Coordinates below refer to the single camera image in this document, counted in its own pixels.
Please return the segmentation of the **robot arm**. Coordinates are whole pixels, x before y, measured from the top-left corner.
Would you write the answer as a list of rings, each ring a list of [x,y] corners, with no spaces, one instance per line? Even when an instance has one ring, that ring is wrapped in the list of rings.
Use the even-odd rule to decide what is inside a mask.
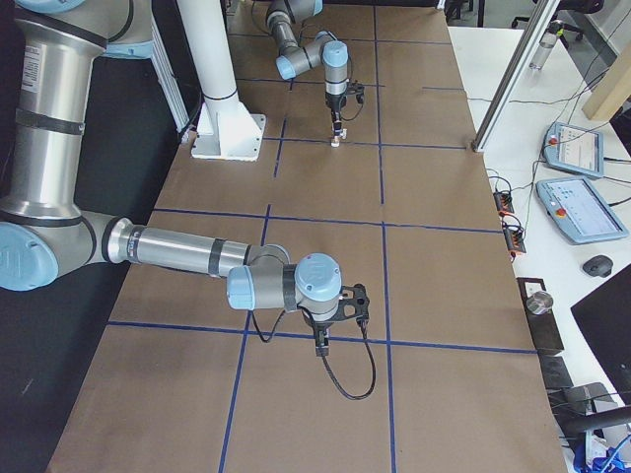
[[[298,76],[322,65],[324,68],[325,103],[331,114],[330,144],[338,147],[346,138],[342,125],[342,108],[348,89],[347,45],[329,31],[319,32],[307,45],[299,45],[292,26],[318,15],[322,1],[272,1],[266,13],[266,25],[278,47],[276,67],[283,80]]]
[[[99,58],[92,81],[78,204],[145,223],[176,143],[158,77],[148,60]],[[88,361],[127,269],[97,264],[35,291],[2,291],[2,371],[37,377],[46,364],[76,369]]]

